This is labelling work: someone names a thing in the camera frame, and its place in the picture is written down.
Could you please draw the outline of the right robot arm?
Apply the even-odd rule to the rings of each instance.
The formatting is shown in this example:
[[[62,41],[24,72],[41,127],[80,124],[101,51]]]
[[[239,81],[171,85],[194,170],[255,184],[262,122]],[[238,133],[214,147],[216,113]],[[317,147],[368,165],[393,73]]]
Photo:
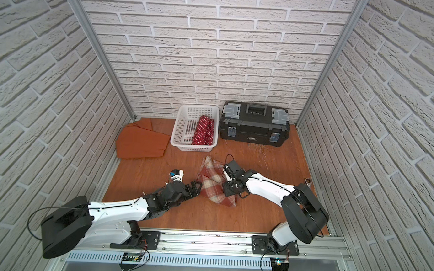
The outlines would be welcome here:
[[[223,171],[225,196],[240,196],[242,193],[258,195],[283,209],[286,222],[267,235],[263,241],[264,251],[278,254],[297,240],[310,244],[330,220],[325,208],[304,183],[298,186],[282,184],[257,171],[245,171],[236,161],[224,165]]]

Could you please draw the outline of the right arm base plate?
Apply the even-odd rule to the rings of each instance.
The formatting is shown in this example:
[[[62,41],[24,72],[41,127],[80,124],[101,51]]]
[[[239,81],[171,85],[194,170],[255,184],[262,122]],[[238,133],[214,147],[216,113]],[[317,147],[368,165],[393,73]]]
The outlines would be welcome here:
[[[299,256],[299,246],[297,241],[289,242],[286,245],[280,245],[270,235],[259,236],[253,235],[252,240],[252,252],[255,255],[263,255],[265,253],[272,253],[276,255],[289,255]]]

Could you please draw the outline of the red polka dot skirt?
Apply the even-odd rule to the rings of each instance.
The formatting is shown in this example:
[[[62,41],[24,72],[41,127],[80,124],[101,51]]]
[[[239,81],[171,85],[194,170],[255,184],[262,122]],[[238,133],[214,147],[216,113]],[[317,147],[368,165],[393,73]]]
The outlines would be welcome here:
[[[194,131],[192,145],[213,145],[214,122],[215,121],[208,116],[202,115],[199,118],[196,129]]]

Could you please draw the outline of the red plaid skirt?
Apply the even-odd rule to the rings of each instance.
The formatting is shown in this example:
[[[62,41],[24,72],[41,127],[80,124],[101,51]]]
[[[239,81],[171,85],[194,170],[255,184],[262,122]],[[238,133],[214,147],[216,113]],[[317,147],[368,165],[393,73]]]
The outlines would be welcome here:
[[[236,196],[225,196],[222,184],[226,182],[223,163],[206,156],[198,171],[197,181],[202,183],[200,195],[227,207],[236,207]]]

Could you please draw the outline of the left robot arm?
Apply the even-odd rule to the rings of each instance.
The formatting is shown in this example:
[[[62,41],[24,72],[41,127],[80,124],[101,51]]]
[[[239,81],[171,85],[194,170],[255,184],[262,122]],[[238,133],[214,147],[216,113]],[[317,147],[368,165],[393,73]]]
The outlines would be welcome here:
[[[202,183],[168,183],[156,192],[129,201],[89,202],[78,196],[46,216],[40,224],[42,256],[60,257],[77,246],[104,244],[112,248],[135,248],[139,221],[163,216],[173,207],[197,197]]]

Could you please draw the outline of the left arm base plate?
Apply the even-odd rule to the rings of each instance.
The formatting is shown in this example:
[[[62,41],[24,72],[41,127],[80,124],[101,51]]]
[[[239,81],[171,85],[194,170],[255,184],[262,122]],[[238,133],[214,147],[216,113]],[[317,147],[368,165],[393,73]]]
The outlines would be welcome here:
[[[142,250],[146,248],[146,250],[157,250],[161,233],[161,231],[142,231],[140,233],[135,233],[121,244],[111,243],[110,248],[126,250]]]

